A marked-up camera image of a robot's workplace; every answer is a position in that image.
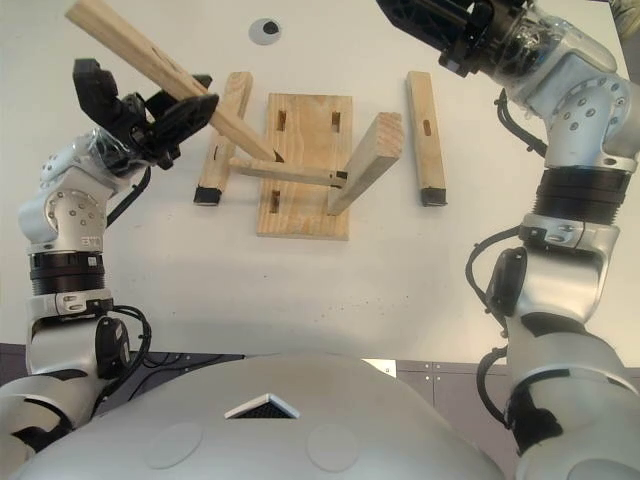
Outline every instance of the vent grille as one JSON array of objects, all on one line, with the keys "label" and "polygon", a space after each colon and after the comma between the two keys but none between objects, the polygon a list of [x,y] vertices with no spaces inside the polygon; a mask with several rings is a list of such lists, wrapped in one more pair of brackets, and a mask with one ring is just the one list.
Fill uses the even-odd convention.
[{"label": "vent grille", "polygon": [[235,418],[289,418],[296,419],[300,413],[277,395],[265,393],[249,400],[224,414],[226,419]]}]

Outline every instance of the white tabletop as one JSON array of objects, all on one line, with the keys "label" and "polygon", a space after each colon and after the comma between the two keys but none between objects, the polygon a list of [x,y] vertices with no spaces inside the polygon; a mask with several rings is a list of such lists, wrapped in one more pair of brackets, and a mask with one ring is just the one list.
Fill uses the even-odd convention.
[{"label": "white tabletop", "polygon": [[[117,303],[146,312],[155,350],[312,349],[477,362],[503,343],[465,283],[464,264],[474,242],[521,221],[543,168],[498,123],[496,85],[440,68],[438,53],[394,29],[374,0],[109,3],[185,68],[211,73],[217,91],[230,72],[251,71],[246,118],[259,131],[269,92],[353,96],[354,146],[380,111],[402,113],[408,131],[405,76],[430,71],[446,162],[447,207],[420,206],[407,135],[398,164],[352,206],[349,242],[258,238],[258,179],[233,176],[218,208],[192,204],[207,127],[171,171],[154,170],[150,188],[105,236],[108,286]],[[70,4],[3,2],[2,342],[24,342],[27,323],[31,287],[18,207],[35,192],[48,155],[92,127],[75,98],[73,59],[97,58],[121,94],[157,89],[65,20]],[[606,3],[543,4],[610,48],[626,75]],[[280,22],[276,44],[249,41],[249,26],[261,17]],[[529,127],[543,132],[537,121]],[[589,324],[630,366],[640,365],[639,196],[632,186],[604,298]],[[483,282],[497,252],[479,262]]]}]

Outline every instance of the wooden leg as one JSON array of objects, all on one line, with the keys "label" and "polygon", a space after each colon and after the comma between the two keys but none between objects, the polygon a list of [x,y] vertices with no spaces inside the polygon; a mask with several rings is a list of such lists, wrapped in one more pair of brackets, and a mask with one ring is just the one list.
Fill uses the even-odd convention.
[{"label": "wooden leg", "polygon": [[250,177],[272,178],[306,185],[325,185],[342,188],[347,182],[346,172],[305,167],[280,162],[265,162],[252,158],[232,158],[229,166],[234,172]]},{"label": "wooden leg", "polygon": [[399,113],[379,113],[345,167],[344,188],[329,192],[328,213],[340,215],[402,154],[404,133]]},{"label": "wooden leg", "polygon": [[[78,0],[67,11],[66,17],[173,98],[183,100],[208,93],[184,68],[102,0]],[[269,142],[224,102],[220,102],[209,123],[252,157],[276,160],[276,153]]]},{"label": "wooden leg", "polygon": [[407,88],[422,205],[425,207],[446,205],[447,187],[444,182],[431,75],[424,72],[409,72]]},{"label": "wooden leg", "polygon": [[[229,75],[222,101],[234,109],[240,118],[247,108],[253,77],[249,72],[234,72]],[[218,132],[211,133],[211,144],[202,167],[202,174],[193,198],[198,205],[218,205],[220,197],[227,187],[229,179],[229,159],[233,157],[236,146],[227,137]]]}]

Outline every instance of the black cable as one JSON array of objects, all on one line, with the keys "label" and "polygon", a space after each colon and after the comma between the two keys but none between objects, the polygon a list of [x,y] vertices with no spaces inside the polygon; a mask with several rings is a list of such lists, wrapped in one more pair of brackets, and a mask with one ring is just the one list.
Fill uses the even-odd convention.
[{"label": "black cable", "polygon": [[169,365],[174,365],[178,363],[180,361],[180,358],[182,358],[182,354],[178,353],[176,354],[176,357],[173,360],[169,361],[170,356],[171,356],[171,353],[167,353],[165,354],[164,358],[160,362],[156,362],[153,358],[151,358],[151,355],[147,355],[144,358],[142,364],[149,369],[168,367]]},{"label": "black cable", "polygon": [[153,358],[151,358],[151,354],[149,354],[142,359],[142,365],[145,366],[146,368],[161,367],[165,364],[167,360],[169,360],[170,355],[171,355],[170,353],[166,353],[164,358],[161,361],[156,362]]},{"label": "black cable", "polygon": [[484,404],[484,407],[491,414],[493,418],[499,421],[504,428],[509,428],[507,426],[507,421],[504,419],[504,414],[500,411],[498,407],[496,407],[495,403],[489,397],[489,393],[487,392],[487,373],[491,366],[496,363],[499,358],[504,358],[507,356],[507,347],[502,348],[494,348],[489,353],[487,353],[480,363],[478,364],[478,370],[476,371],[476,387],[478,389],[478,395],[480,396],[480,400]]},{"label": "black cable", "polygon": [[122,201],[116,205],[113,210],[111,210],[109,215],[107,215],[107,228],[109,228],[109,226],[115,222],[140,195],[142,195],[142,192],[144,192],[144,190],[149,186],[149,182],[151,182],[151,167],[146,168],[140,182],[137,185],[132,185],[131,188],[133,190],[129,195],[124,197]]},{"label": "black cable", "polygon": [[500,120],[500,123],[513,135],[527,144],[528,152],[535,151],[544,158],[547,155],[547,144],[516,123],[511,113],[509,113],[509,100],[507,99],[507,92],[504,88],[494,104],[498,107],[498,120]]},{"label": "black cable", "polygon": [[502,232],[498,232],[494,235],[491,235],[489,238],[484,239],[480,243],[476,243],[473,246],[473,250],[471,251],[471,254],[469,255],[469,259],[467,260],[467,265],[464,268],[464,274],[465,274],[465,277],[467,278],[467,282],[469,283],[469,285],[471,285],[471,288],[473,289],[474,292],[476,292],[476,295],[478,296],[482,304],[485,306],[485,312],[491,313],[504,329],[507,328],[507,324],[504,317],[497,315],[496,313],[491,311],[489,302],[487,301],[487,295],[485,294],[484,290],[482,290],[476,283],[476,279],[473,276],[473,263],[491,245],[511,237],[516,237],[518,236],[519,231],[520,231],[520,226],[518,225],[516,227],[512,227],[507,230],[503,230]]},{"label": "black cable", "polygon": [[122,315],[127,315],[129,317],[135,318],[142,324],[142,335],[138,338],[142,339],[140,343],[140,350],[138,350],[137,355],[133,359],[133,361],[129,364],[129,368],[125,370],[125,372],[118,377],[114,382],[108,384],[106,387],[102,389],[100,395],[96,399],[95,404],[93,405],[93,411],[91,412],[91,416],[95,415],[96,411],[100,404],[110,395],[113,395],[116,390],[118,390],[129,378],[131,375],[135,373],[135,371],[142,365],[142,361],[149,353],[149,348],[151,347],[151,325],[147,321],[147,317],[144,316],[142,311],[138,310],[135,307],[131,307],[129,305],[116,305],[111,309],[114,313],[120,313]]},{"label": "black cable", "polygon": [[202,367],[207,367],[209,365],[213,365],[218,360],[220,360],[223,356],[224,355],[216,355],[215,357],[210,358],[210,359],[205,360],[205,361],[202,361],[202,362],[186,364],[186,365],[182,365],[180,367],[163,368],[162,370],[154,370],[153,372],[151,372],[151,373],[147,374],[145,377],[143,377],[142,380],[140,380],[140,382],[138,383],[136,388],[134,388],[133,392],[131,392],[131,395],[129,395],[129,399],[127,401],[133,400],[133,398],[136,396],[136,394],[142,388],[142,386],[145,383],[147,383],[147,381],[149,381],[149,379],[151,377],[154,377],[155,375],[157,375],[159,373],[162,373],[162,372],[180,372],[180,371],[184,371],[185,369],[188,369],[189,371],[196,370],[198,368],[202,368]]}]

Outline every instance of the pine wood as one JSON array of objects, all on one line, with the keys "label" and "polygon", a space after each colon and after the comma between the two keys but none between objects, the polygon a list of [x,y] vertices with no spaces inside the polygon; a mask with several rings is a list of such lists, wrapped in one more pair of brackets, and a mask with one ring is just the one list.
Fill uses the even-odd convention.
[{"label": "pine wood", "polygon": [[[351,156],[351,103],[351,97],[271,94],[267,138],[287,163],[342,170]],[[349,212],[327,215],[329,190],[334,189],[263,180],[258,235],[348,240]]]},{"label": "pine wood", "polygon": [[403,143],[402,116],[399,113],[379,113],[345,167],[348,174],[346,185],[329,192],[329,214],[344,212],[396,163],[402,154]]},{"label": "pine wood", "polygon": [[345,178],[341,178],[336,170],[324,168],[306,167],[304,165],[292,165],[280,162],[265,162],[253,158],[232,158],[229,166],[234,172],[251,177],[272,178],[286,182],[304,183],[307,185],[325,185],[328,187],[342,188],[346,184]]},{"label": "pine wood", "polygon": [[[234,72],[227,78],[222,101],[243,118],[253,86],[249,72]],[[211,143],[202,167],[193,202],[198,205],[218,205],[229,180],[229,159],[236,151],[235,144],[217,131],[211,132]]]},{"label": "pine wood", "polygon": [[422,204],[446,205],[446,184],[431,75],[407,75],[411,129]]}]

